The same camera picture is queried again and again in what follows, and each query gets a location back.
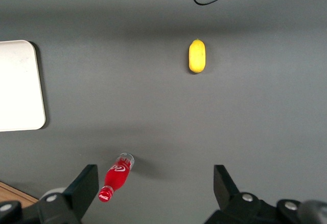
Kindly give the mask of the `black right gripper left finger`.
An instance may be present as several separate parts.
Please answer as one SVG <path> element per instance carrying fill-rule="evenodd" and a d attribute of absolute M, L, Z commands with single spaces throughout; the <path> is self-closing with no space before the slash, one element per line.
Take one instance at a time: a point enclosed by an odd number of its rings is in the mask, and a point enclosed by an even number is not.
<path fill-rule="evenodd" d="M 64 189 L 38 202 L 40 223 L 81 223 L 99 189 L 98 166 L 87 165 Z"/>

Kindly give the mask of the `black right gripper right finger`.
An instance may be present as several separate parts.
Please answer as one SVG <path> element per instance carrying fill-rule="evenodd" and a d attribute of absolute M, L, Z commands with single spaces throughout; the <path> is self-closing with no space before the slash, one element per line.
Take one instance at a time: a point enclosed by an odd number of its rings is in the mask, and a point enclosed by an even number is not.
<path fill-rule="evenodd" d="M 256 223 L 260 200 L 240 192 L 223 165 L 214 166 L 214 194 L 219 206 L 206 223 Z"/>

